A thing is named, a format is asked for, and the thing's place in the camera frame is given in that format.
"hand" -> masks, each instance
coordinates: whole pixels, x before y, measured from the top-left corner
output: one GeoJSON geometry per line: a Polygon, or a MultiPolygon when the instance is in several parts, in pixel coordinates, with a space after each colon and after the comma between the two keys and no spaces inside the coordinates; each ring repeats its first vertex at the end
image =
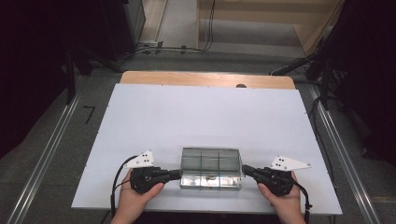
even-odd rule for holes
{"type": "MultiPolygon", "coordinates": [[[[122,180],[122,183],[128,181],[131,177],[132,169],[122,180]]],[[[144,194],[139,194],[131,188],[131,184],[126,182],[121,185],[119,207],[114,218],[111,220],[112,224],[131,224],[145,210],[148,202],[157,196],[163,189],[163,183],[159,183],[144,194]]]]}
{"type": "MultiPolygon", "coordinates": [[[[297,181],[294,172],[291,172],[291,176],[297,181]]],[[[262,196],[264,196],[271,203],[271,206],[274,207],[283,224],[305,223],[301,213],[300,189],[297,186],[294,185],[290,194],[283,197],[276,197],[264,184],[258,184],[258,188],[262,193],[262,196]]]]}

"transparent container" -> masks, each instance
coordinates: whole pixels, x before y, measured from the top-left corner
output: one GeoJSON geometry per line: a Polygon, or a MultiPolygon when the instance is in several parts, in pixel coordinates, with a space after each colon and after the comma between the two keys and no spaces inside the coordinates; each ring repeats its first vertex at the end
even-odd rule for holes
{"type": "Polygon", "coordinates": [[[240,190],[242,161],[235,148],[184,147],[181,189],[240,190]]]}

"white tabletop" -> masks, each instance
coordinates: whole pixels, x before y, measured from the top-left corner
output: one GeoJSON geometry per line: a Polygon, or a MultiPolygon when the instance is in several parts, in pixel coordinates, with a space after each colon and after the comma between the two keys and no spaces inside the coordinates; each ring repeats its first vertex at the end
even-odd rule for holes
{"type": "MultiPolygon", "coordinates": [[[[150,149],[156,166],[179,169],[183,147],[239,148],[253,167],[269,166],[276,155],[310,163],[295,173],[311,213],[342,214],[298,91],[138,84],[116,85],[72,207],[108,209],[127,158],[150,149]]],[[[240,191],[180,189],[172,181],[147,210],[274,213],[251,177],[240,191]]]]}

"black cable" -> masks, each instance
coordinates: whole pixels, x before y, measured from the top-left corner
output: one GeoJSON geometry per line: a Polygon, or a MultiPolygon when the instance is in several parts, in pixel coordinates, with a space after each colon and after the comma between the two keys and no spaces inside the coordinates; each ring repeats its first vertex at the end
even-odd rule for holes
{"type": "Polygon", "coordinates": [[[114,178],[113,189],[111,190],[111,195],[110,195],[111,216],[113,216],[113,217],[116,215],[116,197],[115,197],[115,193],[116,193],[116,188],[119,186],[119,185],[117,185],[117,180],[119,179],[119,176],[120,176],[120,173],[121,173],[121,171],[123,169],[123,166],[126,163],[128,163],[128,161],[131,161],[134,158],[136,158],[136,156],[132,156],[131,158],[129,158],[128,160],[123,162],[122,165],[120,166],[120,169],[117,171],[116,177],[114,178]]]}
{"type": "Polygon", "coordinates": [[[339,87],[341,85],[341,82],[344,79],[343,72],[340,71],[340,70],[335,70],[334,77],[335,77],[335,79],[337,79],[337,82],[338,82],[338,86],[337,87],[339,87]]]}
{"type": "Polygon", "coordinates": [[[294,83],[303,83],[303,84],[311,84],[311,85],[315,85],[315,86],[321,86],[320,83],[316,82],[316,81],[308,81],[308,80],[301,80],[301,79],[294,79],[293,80],[294,83]]]}
{"type": "Polygon", "coordinates": [[[340,86],[340,71],[333,69],[330,75],[330,83],[332,84],[332,89],[329,91],[335,92],[340,86]]]}
{"type": "Polygon", "coordinates": [[[306,68],[305,65],[303,65],[303,69],[305,70],[305,72],[308,71],[308,69],[306,68]]]}
{"type": "Polygon", "coordinates": [[[293,180],[293,184],[297,187],[299,187],[300,191],[303,193],[303,195],[305,196],[305,213],[304,213],[304,220],[305,223],[308,224],[309,223],[309,210],[312,207],[312,204],[309,203],[309,198],[308,198],[308,192],[306,191],[306,189],[301,186],[299,183],[297,183],[297,181],[293,180]]]}
{"type": "MultiPolygon", "coordinates": [[[[341,4],[343,4],[343,3],[344,3],[344,1],[340,1],[340,2],[337,4],[337,6],[336,6],[336,7],[334,8],[334,10],[332,11],[332,14],[331,14],[330,18],[327,20],[326,24],[323,26],[322,30],[320,31],[318,37],[315,39],[314,44],[312,44],[312,46],[311,46],[308,50],[305,50],[305,52],[309,52],[313,47],[318,48],[318,46],[320,46],[321,41],[323,41],[323,34],[324,34],[324,32],[327,30],[328,25],[329,25],[330,22],[332,21],[333,17],[334,17],[335,15],[337,15],[337,14],[336,14],[337,9],[338,9],[338,8],[341,6],[341,4]]],[[[300,59],[307,59],[307,57],[312,57],[313,59],[315,59],[315,57],[313,57],[315,54],[316,54],[316,53],[314,52],[314,53],[312,53],[311,55],[308,55],[308,56],[302,58],[301,56],[305,55],[305,53],[303,53],[300,57],[294,59],[290,64],[294,64],[294,63],[296,63],[296,62],[297,62],[298,60],[300,60],[300,59]]],[[[282,68],[287,68],[287,67],[289,67],[289,65],[283,66],[283,67],[280,67],[280,68],[277,68],[276,70],[273,70],[273,71],[270,73],[270,75],[272,75],[272,74],[273,74],[275,71],[277,71],[277,70],[280,70],[280,69],[282,69],[282,68]]]]}
{"type": "Polygon", "coordinates": [[[117,189],[119,186],[121,186],[121,185],[123,185],[123,184],[125,184],[125,183],[128,183],[128,182],[129,182],[129,180],[125,180],[124,182],[118,184],[118,185],[116,186],[116,189],[117,189]]]}
{"type": "Polygon", "coordinates": [[[202,51],[208,51],[213,44],[213,18],[215,15],[215,4],[216,4],[216,0],[213,0],[212,8],[210,10],[210,17],[209,17],[209,37],[207,38],[206,44],[202,49],[202,51]]]}
{"type": "MultiPolygon", "coordinates": [[[[298,67],[296,67],[295,69],[290,70],[290,71],[297,72],[296,69],[298,69],[299,67],[304,66],[304,64],[306,64],[306,63],[309,63],[309,64],[312,63],[312,62],[308,59],[309,57],[312,57],[312,55],[309,55],[309,56],[307,56],[307,57],[303,57],[304,55],[305,55],[305,53],[302,53],[299,57],[295,58],[293,61],[291,61],[291,62],[289,63],[289,64],[294,64],[294,63],[297,63],[297,61],[300,61],[300,60],[304,59],[302,62],[300,62],[300,63],[302,63],[300,66],[298,66],[298,67]]],[[[281,70],[281,69],[283,69],[283,68],[287,68],[287,67],[289,67],[289,65],[285,65],[285,66],[279,67],[279,68],[277,68],[277,69],[271,71],[270,76],[271,76],[274,72],[276,72],[276,71],[278,71],[278,70],[281,70]]]]}
{"type": "Polygon", "coordinates": [[[151,47],[151,46],[144,46],[142,49],[137,49],[135,53],[132,53],[131,55],[128,55],[128,56],[132,56],[132,55],[134,55],[136,53],[141,53],[141,52],[144,52],[145,50],[151,50],[151,49],[180,49],[180,51],[187,49],[187,50],[195,50],[195,51],[198,51],[198,52],[202,52],[201,49],[194,49],[194,48],[184,48],[184,49],[183,48],[173,48],[173,47],[160,47],[160,48],[157,48],[157,47],[151,47]]]}
{"type": "Polygon", "coordinates": [[[335,224],[335,220],[336,220],[336,215],[330,216],[329,217],[329,221],[331,224],[335,224]]]}
{"type": "Polygon", "coordinates": [[[320,97],[318,97],[317,99],[314,100],[314,103],[312,105],[312,108],[311,108],[311,111],[310,111],[310,114],[308,115],[308,117],[312,116],[312,121],[314,123],[314,134],[315,134],[315,137],[317,139],[319,139],[319,142],[321,143],[321,145],[323,147],[323,151],[326,154],[327,163],[329,164],[330,178],[331,178],[331,181],[334,183],[335,176],[334,176],[334,170],[332,168],[332,161],[330,160],[329,152],[324,145],[323,139],[321,137],[321,134],[318,130],[318,125],[317,125],[317,112],[318,112],[319,101],[320,101],[320,97]]]}

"wire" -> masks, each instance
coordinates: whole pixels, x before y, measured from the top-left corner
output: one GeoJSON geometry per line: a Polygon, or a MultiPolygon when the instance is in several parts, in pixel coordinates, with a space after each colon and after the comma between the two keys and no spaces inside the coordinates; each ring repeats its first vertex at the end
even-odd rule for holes
{"type": "Polygon", "coordinates": [[[311,209],[312,204],[309,203],[308,192],[306,191],[306,189],[303,186],[301,186],[299,183],[297,183],[297,181],[295,181],[294,179],[293,179],[293,184],[295,186],[299,187],[299,189],[301,190],[301,192],[305,196],[304,220],[305,220],[305,223],[309,223],[309,210],[311,209]]]}
{"type": "Polygon", "coordinates": [[[139,53],[145,53],[148,51],[152,51],[152,50],[169,50],[169,51],[178,51],[178,52],[187,52],[187,53],[202,53],[203,51],[201,49],[193,49],[193,48],[156,48],[156,47],[149,47],[149,46],[143,46],[144,48],[142,49],[138,49],[137,51],[130,53],[130,54],[126,54],[123,55],[120,60],[123,59],[122,63],[117,64],[118,67],[121,67],[123,65],[125,65],[126,62],[128,62],[128,60],[135,56],[136,54],[139,53]]]}
{"type": "MultiPolygon", "coordinates": [[[[328,151],[327,151],[327,148],[325,147],[325,145],[324,145],[324,143],[323,143],[323,139],[322,139],[322,137],[321,137],[321,135],[320,135],[320,132],[318,131],[318,125],[317,125],[317,111],[318,111],[318,104],[319,104],[319,102],[320,102],[320,96],[319,96],[317,99],[314,100],[314,102],[313,102],[313,104],[312,104],[312,108],[311,108],[311,110],[310,110],[309,113],[308,113],[308,117],[309,117],[309,118],[312,117],[312,121],[313,121],[313,123],[314,123],[314,133],[315,133],[315,137],[316,137],[317,139],[319,138],[319,141],[320,141],[320,143],[322,144],[322,147],[323,147],[323,151],[324,151],[325,154],[326,154],[326,159],[327,159],[327,162],[328,162],[328,164],[329,164],[330,178],[331,178],[331,181],[332,181],[333,186],[334,186],[334,192],[337,193],[337,185],[335,184],[335,175],[334,175],[334,171],[333,171],[333,168],[332,168],[332,161],[330,160],[330,156],[329,156],[329,153],[328,153],[328,151]]],[[[330,222],[331,224],[335,224],[335,220],[336,220],[336,216],[329,216],[329,222],[330,222]]]]}
{"type": "MultiPolygon", "coordinates": [[[[308,63],[312,63],[312,61],[310,61],[310,60],[307,59],[306,57],[302,57],[303,55],[305,55],[305,53],[302,53],[299,57],[295,58],[295,59],[294,59],[293,61],[291,61],[289,64],[293,64],[293,63],[297,62],[297,60],[300,60],[300,59],[306,59],[308,63]]],[[[280,69],[282,69],[282,68],[289,67],[289,64],[288,64],[288,65],[285,65],[285,66],[282,66],[282,67],[279,67],[279,68],[273,70],[273,71],[270,73],[270,76],[271,76],[274,72],[276,72],[276,71],[278,71],[278,70],[280,70],[280,69]]]]}
{"type": "MultiPolygon", "coordinates": [[[[337,6],[336,6],[336,7],[334,8],[334,10],[332,11],[332,15],[331,15],[330,18],[327,20],[326,24],[323,26],[323,29],[320,31],[320,34],[318,35],[317,39],[315,39],[315,41],[314,41],[314,43],[312,44],[312,46],[311,46],[308,50],[305,50],[305,52],[309,52],[313,47],[315,47],[315,46],[318,44],[318,42],[321,40],[321,38],[322,38],[322,36],[323,36],[325,30],[327,29],[327,26],[329,25],[329,23],[332,21],[332,19],[333,19],[334,16],[336,15],[335,12],[336,12],[337,9],[341,6],[341,4],[344,4],[344,0],[340,0],[340,1],[338,2],[337,6]]],[[[299,60],[299,59],[307,59],[306,57],[302,57],[303,55],[305,55],[305,53],[303,53],[302,55],[300,55],[298,58],[294,59],[290,64],[295,63],[295,62],[296,62],[297,60],[299,60]]],[[[270,76],[271,76],[275,71],[280,70],[280,69],[285,68],[285,67],[287,67],[287,66],[283,66],[283,67],[277,68],[276,70],[274,70],[274,71],[272,71],[272,72],[270,73],[270,76]]]]}
{"type": "Polygon", "coordinates": [[[116,177],[114,178],[114,182],[113,182],[113,188],[111,190],[111,195],[110,195],[110,204],[111,204],[111,216],[115,216],[116,215],[116,188],[123,184],[118,184],[117,185],[117,180],[119,179],[121,170],[123,169],[123,166],[128,163],[128,161],[131,161],[132,159],[136,158],[136,156],[132,156],[131,158],[128,158],[125,162],[122,163],[122,165],[120,166],[120,169],[117,171],[116,177]]]}
{"type": "Polygon", "coordinates": [[[209,17],[209,36],[206,40],[206,44],[202,51],[208,51],[213,44],[213,17],[215,15],[215,4],[216,0],[213,0],[212,8],[210,10],[210,17],[209,17]]]}
{"type": "Polygon", "coordinates": [[[308,80],[301,80],[301,79],[294,79],[294,83],[303,83],[303,84],[310,84],[310,85],[315,85],[315,86],[320,86],[320,83],[316,81],[308,81],[308,80]]]}
{"type": "Polygon", "coordinates": [[[128,183],[128,182],[129,182],[129,180],[126,180],[126,181],[124,181],[124,182],[118,184],[118,185],[116,186],[116,189],[117,189],[119,186],[121,186],[121,185],[123,185],[123,184],[125,184],[125,183],[128,183]]]}

